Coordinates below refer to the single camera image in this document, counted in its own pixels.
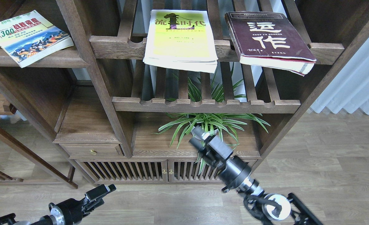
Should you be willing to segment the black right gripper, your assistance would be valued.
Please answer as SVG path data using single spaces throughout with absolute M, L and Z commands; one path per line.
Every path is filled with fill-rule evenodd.
M 193 127 L 190 143 L 198 151 L 197 162 L 200 169 L 206 165 L 217 169 L 218 177 L 224 182 L 222 191 L 250 191 L 253 179 L 251 167 L 240 157 L 230 157 L 233 150 L 216 135 L 205 132 L 200 126 Z

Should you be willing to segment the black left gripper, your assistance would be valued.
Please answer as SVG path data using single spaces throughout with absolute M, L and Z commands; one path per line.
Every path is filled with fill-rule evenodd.
M 50 218 L 53 225 L 77 225 L 84 217 L 90 215 L 96 208 L 102 206 L 104 198 L 116 191 L 115 185 L 99 185 L 85 193 L 85 198 L 78 201 L 69 198 L 58 204 L 50 203 Z

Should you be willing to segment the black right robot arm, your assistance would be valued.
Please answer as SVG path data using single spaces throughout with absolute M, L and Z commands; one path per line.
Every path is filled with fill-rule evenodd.
M 300 201 L 296 195 L 287 197 L 277 193 L 265 193 L 257 180 L 251 177 L 252 169 L 240 157 L 233 156 L 233 149 L 216 135 L 193 127 L 190 143 L 204 161 L 218 172 L 224 182 L 224 193 L 234 189 L 243 197 L 248 213 L 263 225 L 272 225 L 289 216 L 296 225 L 321 225 L 322 222 Z

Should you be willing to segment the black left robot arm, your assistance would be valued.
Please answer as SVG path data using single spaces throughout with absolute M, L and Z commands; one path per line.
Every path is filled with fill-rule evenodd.
M 58 204 L 48 205 L 50 215 L 40 217 L 36 222 L 16 221 L 14 213 L 0 217 L 0 225 L 78 225 L 94 209 L 104 204 L 103 198 L 116 191 L 115 185 L 99 185 L 85 193 L 81 200 L 69 198 Z

